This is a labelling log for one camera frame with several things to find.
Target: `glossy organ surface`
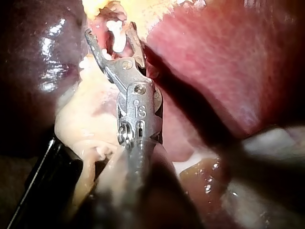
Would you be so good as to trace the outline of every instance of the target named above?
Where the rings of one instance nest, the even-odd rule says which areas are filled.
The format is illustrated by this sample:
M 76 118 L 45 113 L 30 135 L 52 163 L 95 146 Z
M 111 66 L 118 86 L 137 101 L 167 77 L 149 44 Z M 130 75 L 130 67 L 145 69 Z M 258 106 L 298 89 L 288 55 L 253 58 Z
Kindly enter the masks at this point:
M 78 81 L 83 18 L 79 0 L 15 0 L 1 8 L 1 154 L 37 154 L 59 98 Z
M 164 10 L 166 3 L 144 2 L 149 2 L 150 12 Z M 16 1 L 8 15 L 3 14 L 5 139 L 26 143 L 27 135 L 35 146 L 39 133 L 54 119 L 60 95 L 77 81 L 83 17 L 80 2 L 65 3 Z M 138 20 L 147 18 L 146 11 L 130 9 L 140 15 Z M 289 228 L 291 224 L 301 228 L 302 204 L 293 204 L 302 195 L 297 195 L 293 184 L 301 183 L 302 173 L 277 170 L 274 161 L 293 165 L 291 158 L 303 159 L 302 129 L 280 129 L 280 135 L 269 131 L 270 135 L 259 134 L 262 139 L 254 137 L 230 150 L 210 147 L 231 135 L 252 135 L 278 122 L 285 112 L 293 116 L 294 104 L 303 105 L 298 91 L 302 88 L 302 3 L 214 0 L 197 9 L 186 1 L 171 10 L 142 34 L 148 35 L 148 61 L 161 72 L 156 81 L 164 95 L 164 147 L 175 161 L 187 160 L 194 151 L 204 157 L 181 175 L 184 189 L 209 228 Z M 102 23 L 95 26 L 105 28 Z M 19 146 L 5 144 L 8 149 L 3 152 L 32 151 L 29 144 Z M 266 178 L 270 171 L 275 173 Z M 281 184 L 285 191 L 274 195 Z M 164 192 L 162 187 L 156 191 L 157 196 Z

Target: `screw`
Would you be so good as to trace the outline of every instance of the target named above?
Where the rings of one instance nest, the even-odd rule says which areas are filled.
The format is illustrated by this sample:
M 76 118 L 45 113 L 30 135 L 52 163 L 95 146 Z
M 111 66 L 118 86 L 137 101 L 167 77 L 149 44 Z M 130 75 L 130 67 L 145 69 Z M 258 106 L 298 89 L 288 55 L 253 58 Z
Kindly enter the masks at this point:
M 139 84 L 134 87 L 134 92 L 137 94 L 144 94 L 146 92 L 146 88 L 142 84 Z
M 124 61 L 124 62 L 122 63 L 122 68 L 123 68 L 124 70 L 131 69 L 131 68 L 132 68 L 132 62 L 130 62 L 130 61 Z

